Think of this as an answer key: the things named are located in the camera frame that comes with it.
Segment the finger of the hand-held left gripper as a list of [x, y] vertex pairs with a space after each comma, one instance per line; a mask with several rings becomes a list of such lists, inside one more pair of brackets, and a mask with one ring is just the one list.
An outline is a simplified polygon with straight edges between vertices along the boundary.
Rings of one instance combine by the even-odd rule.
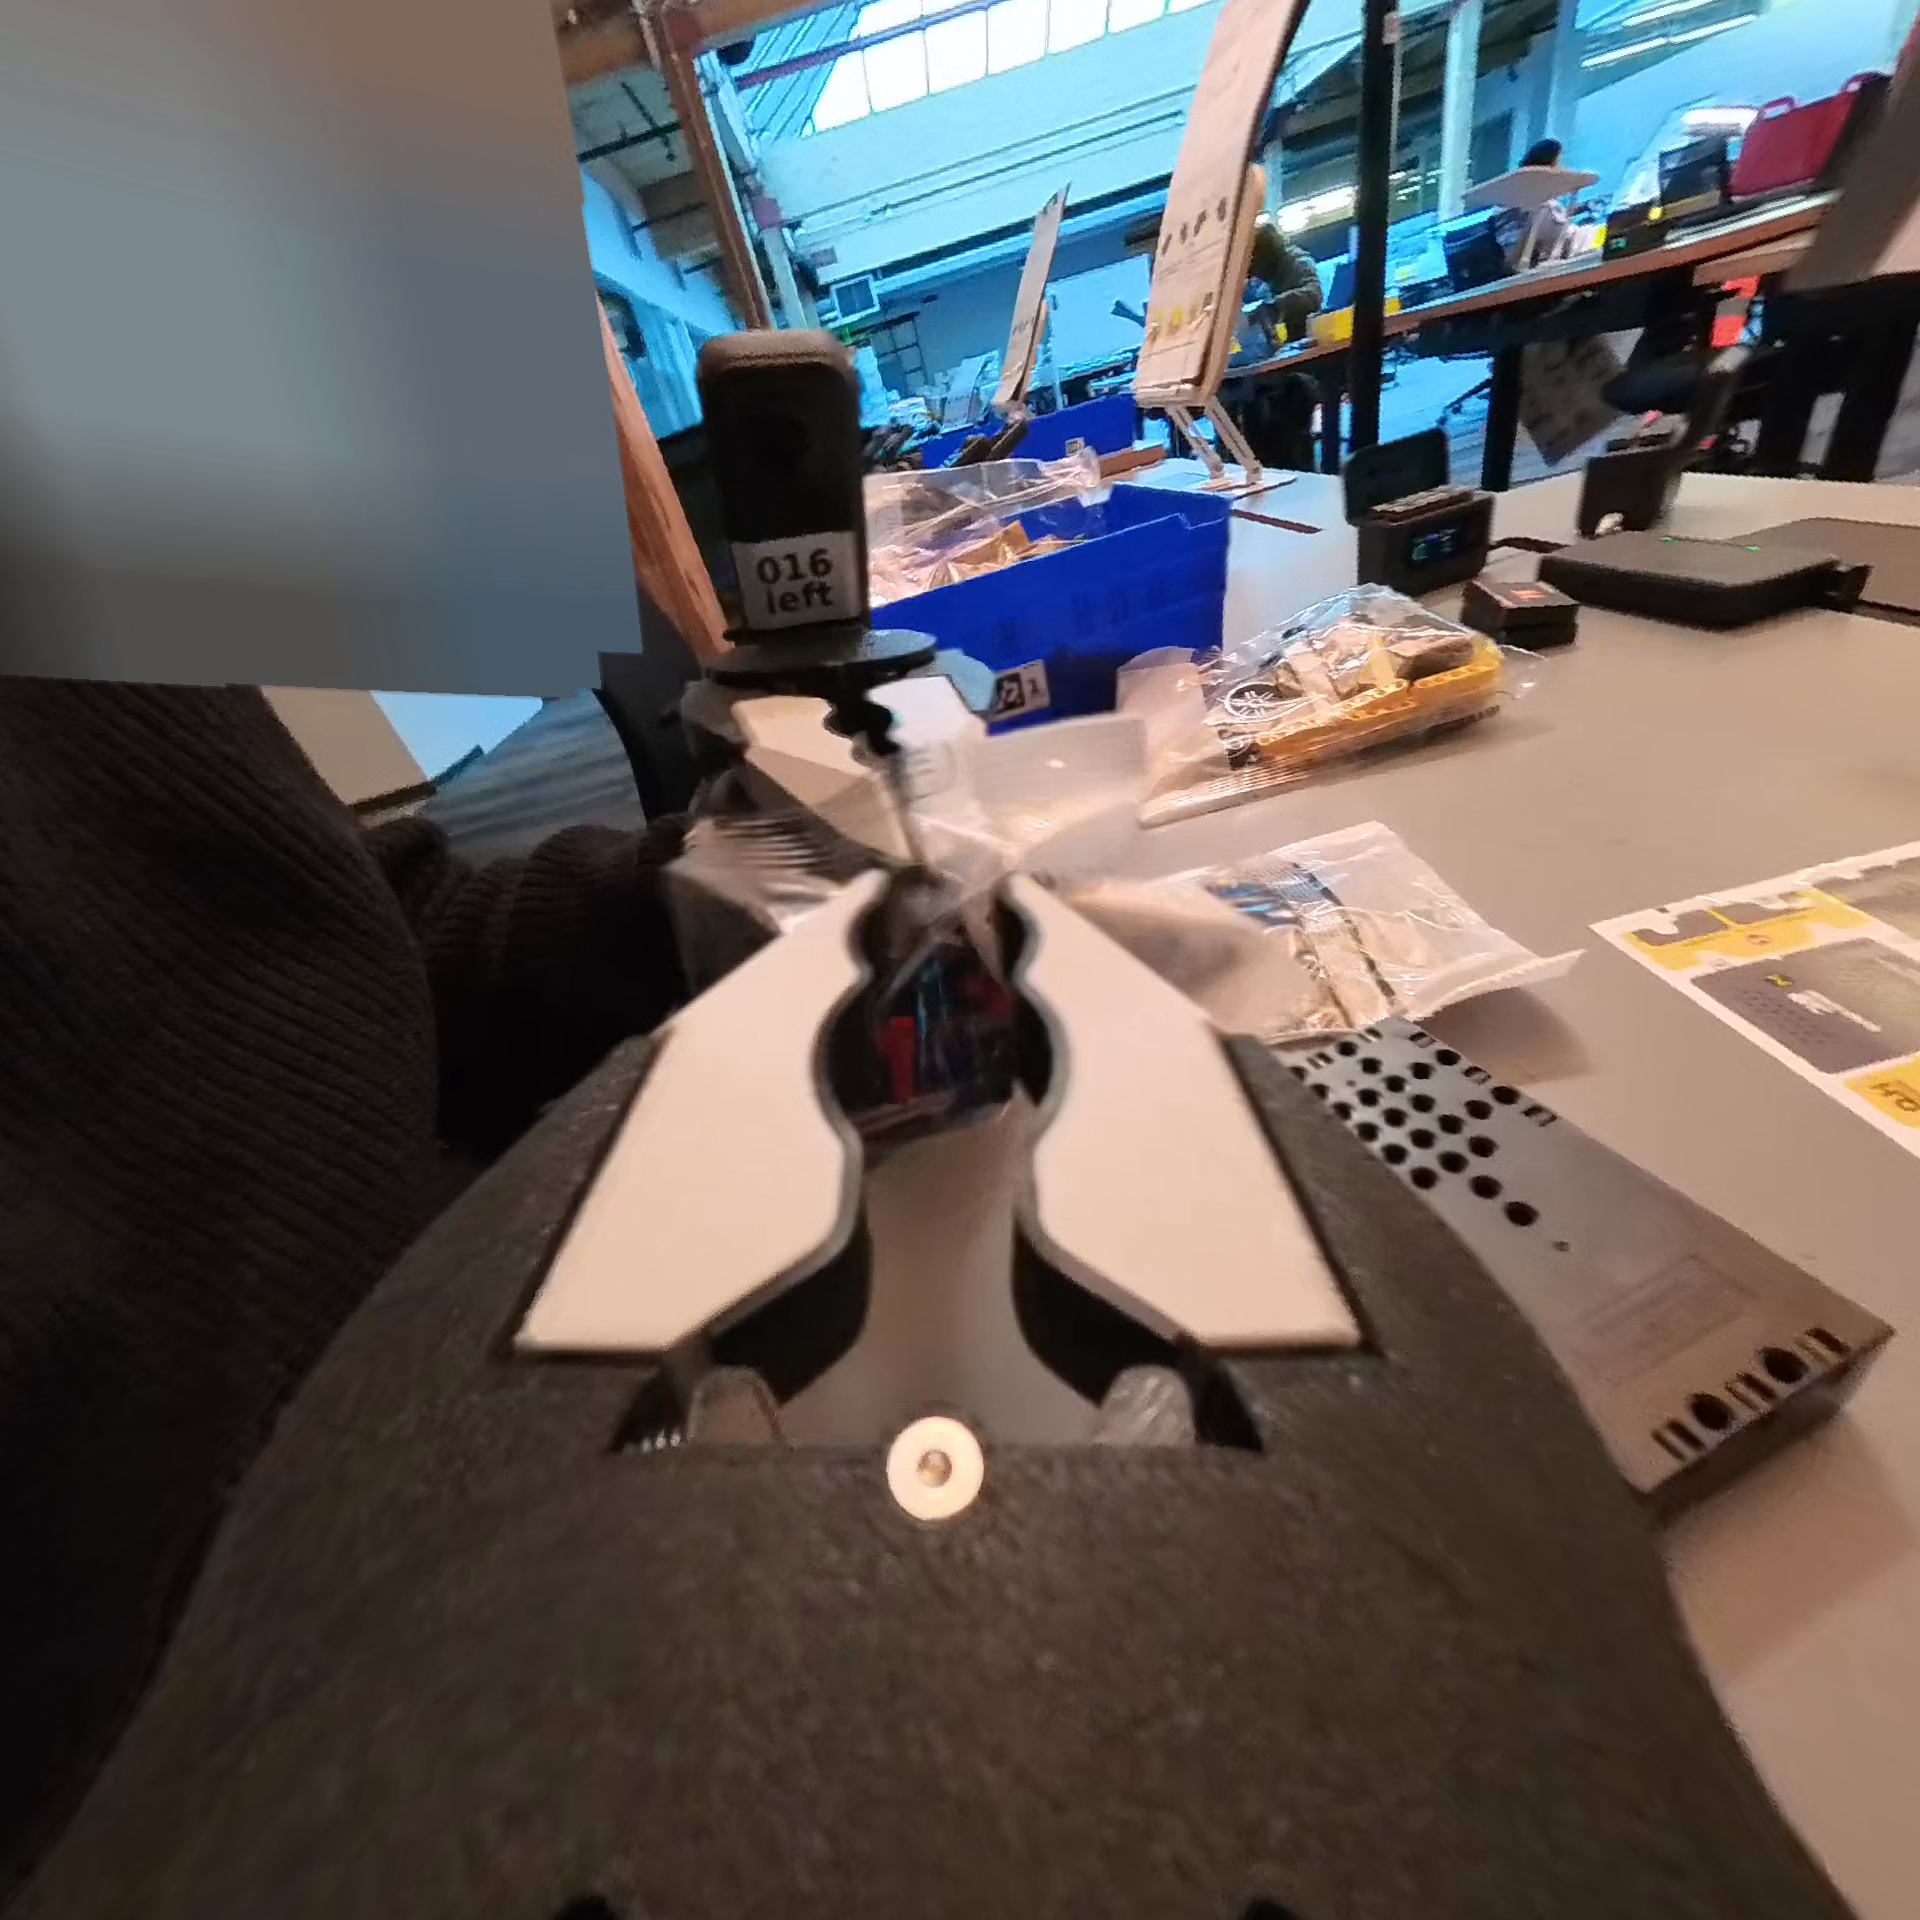
[[902, 750], [957, 750], [987, 738], [987, 721], [947, 677], [884, 684], [884, 708]]
[[756, 798], [884, 865], [919, 859], [891, 694], [864, 694], [854, 708], [807, 694], [735, 694], [732, 733]]

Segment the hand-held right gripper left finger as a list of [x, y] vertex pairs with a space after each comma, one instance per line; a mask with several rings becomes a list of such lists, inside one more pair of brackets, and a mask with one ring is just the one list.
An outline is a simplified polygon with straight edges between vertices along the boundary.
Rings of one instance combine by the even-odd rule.
[[859, 874], [684, 1014], [642, 1072], [516, 1325], [528, 1361], [709, 1367], [798, 1402], [869, 1314], [867, 1148], [829, 1084], [836, 1024], [873, 983]]

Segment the clear bag of dark parts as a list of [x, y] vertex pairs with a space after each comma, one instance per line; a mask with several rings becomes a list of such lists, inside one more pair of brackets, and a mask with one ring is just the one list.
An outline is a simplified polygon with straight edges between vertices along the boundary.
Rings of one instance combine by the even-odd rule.
[[1222, 1033], [1270, 1038], [1286, 972], [1254, 920], [1193, 880], [1126, 880], [1140, 844], [1151, 743], [1140, 718], [1068, 718], [1036, 733], [953, 733], [864, 749], [890, 794], [875, 850], [914, 874], [905, 928], [882, 933], [882, 1108], [942, 1102], [970, 1115], [1015, 1089], [1014, 880], [1058, 894], [1094, 932], [1189, 997]]

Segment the person's left forearm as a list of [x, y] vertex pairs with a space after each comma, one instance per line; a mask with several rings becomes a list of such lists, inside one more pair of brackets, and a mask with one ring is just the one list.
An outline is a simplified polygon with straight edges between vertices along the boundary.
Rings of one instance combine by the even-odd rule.
[[422, 950], [452, 1152], [495, 1162], [608, 1053], [685, 1006], [668, 874], [691, 825], [586, 822], [482, 865], [420, 812], [366, 830]]

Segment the clear bag of tan parts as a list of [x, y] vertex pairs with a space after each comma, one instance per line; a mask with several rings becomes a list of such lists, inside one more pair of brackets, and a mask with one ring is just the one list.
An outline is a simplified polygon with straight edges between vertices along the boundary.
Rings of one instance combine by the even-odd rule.
[[1097, 538], [1111, 492], [1086, 448], [1063, 462], [869, 474], [869, 602], [884, 607]]

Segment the blue plastic bin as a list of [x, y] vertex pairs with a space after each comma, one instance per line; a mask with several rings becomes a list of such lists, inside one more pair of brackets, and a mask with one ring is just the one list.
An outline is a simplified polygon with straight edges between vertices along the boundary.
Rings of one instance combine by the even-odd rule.
[[[1163, 443], [1137, 443], [1126, 397], [1029, 419], [998, 462], [1063, 462], [1081, 448], [1115, 484], [1105, 537], [873, 607], [880, 626], [926, 635], [987, 669], [998, 721], [1107, 711], [1131, 659], [1166, 648], [1220, 650], [1225, 635], [1234, 504], [1203, 489], [1183, 468], [1166, 468]], [[953, 456], [922, 470], [970, 464], [989, 462]]]

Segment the small paper sign on stand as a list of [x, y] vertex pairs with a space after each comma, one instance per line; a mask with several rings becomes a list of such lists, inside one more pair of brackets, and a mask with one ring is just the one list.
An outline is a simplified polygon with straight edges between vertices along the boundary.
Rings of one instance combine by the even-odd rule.
[[1033, 381], [1033, 372], [1039, 364], [1039, 350], [1044, 341], [1044, 316], [1048, 316], [1044, 289], [1048, 289], [1048, 274], [1054, 266], [1054, 249], [1058, 249], [1058, 234], [1063, 234], [1063, 224], [1064, 224], [1064, 210], [1068, 210], [1068, 192], [1070, 192], [1070, 184], [1063, 184], [1044, 198], [1042, 213], [1033, 227], [1033, 234], [1029, 234], [1029, 252], [1024, 258], [1010, 341], [1000, 356], [1000, 379], [998, 379], [998, 391], [989, 403], [994, 415], [1006, 424], [1018, 424], [1029, 415], [1029, 381]]

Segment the clear bag blue yellow parts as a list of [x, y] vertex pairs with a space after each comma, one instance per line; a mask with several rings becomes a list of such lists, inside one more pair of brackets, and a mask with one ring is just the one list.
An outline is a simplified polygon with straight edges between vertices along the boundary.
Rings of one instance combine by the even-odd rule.
[[1265, 1046], [1344, 1038], [1565, 980], [1581, 946], [1536, 953], [1492, 928], [1378, 822], [1163, 880], [1211, 919], [1160, 972]]

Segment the black perforated block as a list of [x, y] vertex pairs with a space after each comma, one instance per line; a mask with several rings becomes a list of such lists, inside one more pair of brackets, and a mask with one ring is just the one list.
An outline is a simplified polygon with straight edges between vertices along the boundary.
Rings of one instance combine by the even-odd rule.
[[1417, 1024], [1277, 1055], [1505, 1287], [1664, 1522], [1839, 1418], [1894, 1335]]

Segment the clear bag of yellow beams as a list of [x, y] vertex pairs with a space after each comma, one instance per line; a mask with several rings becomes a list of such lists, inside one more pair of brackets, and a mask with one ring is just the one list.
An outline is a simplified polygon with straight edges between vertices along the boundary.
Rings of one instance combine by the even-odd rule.
[[1151, 650], [1116, 672], [1116, 711], [1147, 743], [1140, 825], [1207, 821], [1453, 738], [1536, 678], [1531, 652], [1378, 586], [1232, 648]]

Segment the yellow grey sticker sheet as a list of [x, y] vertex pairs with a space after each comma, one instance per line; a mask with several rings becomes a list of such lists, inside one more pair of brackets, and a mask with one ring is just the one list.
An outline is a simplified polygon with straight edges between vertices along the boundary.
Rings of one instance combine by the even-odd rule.
[[1648, 906], [1595, 933], [1917, 1155], [1917, 844]]

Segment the flat black device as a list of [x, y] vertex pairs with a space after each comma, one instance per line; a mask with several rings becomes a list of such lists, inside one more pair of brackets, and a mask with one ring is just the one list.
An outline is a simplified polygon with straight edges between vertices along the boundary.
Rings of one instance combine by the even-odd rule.
[[1538, 582], [1581, 607], [1718, 635], [1790, 612], [1848, 612], [1868, 577], [1868, 565], [1826, 550], [1659, 533], [1598, 537], [1538, 562]]

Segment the red bag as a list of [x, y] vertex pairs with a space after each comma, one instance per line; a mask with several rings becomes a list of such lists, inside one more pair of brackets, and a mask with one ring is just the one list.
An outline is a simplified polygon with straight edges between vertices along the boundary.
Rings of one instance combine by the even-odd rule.
[[1731, 204], [1754, 207], [1836, 191], [1852, 150], [1875, 132], [1887, 92], [1887, 73], [1857, 73], [1818, 103], [1766, 103], [1749, 123], [1731, 165]]

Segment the document stand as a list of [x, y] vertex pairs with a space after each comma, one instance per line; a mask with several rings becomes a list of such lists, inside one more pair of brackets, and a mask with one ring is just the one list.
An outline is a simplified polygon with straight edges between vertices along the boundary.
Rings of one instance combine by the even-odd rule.
[[1842, 191], [1782, 289], [1792, 299], [1917, 281], [1917, 23], [1875, 123], [1852, 148]]

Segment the wooden post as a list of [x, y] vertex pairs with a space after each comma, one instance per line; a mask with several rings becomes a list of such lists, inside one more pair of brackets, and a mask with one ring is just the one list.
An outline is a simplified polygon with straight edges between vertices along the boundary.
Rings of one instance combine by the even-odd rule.
[[612, 419], [638, 591], [668, 616], [695, 665], [707, 669], [732, 650], [727, 615], [604, 303], [595, 303], [595, 315], [612, 379]]

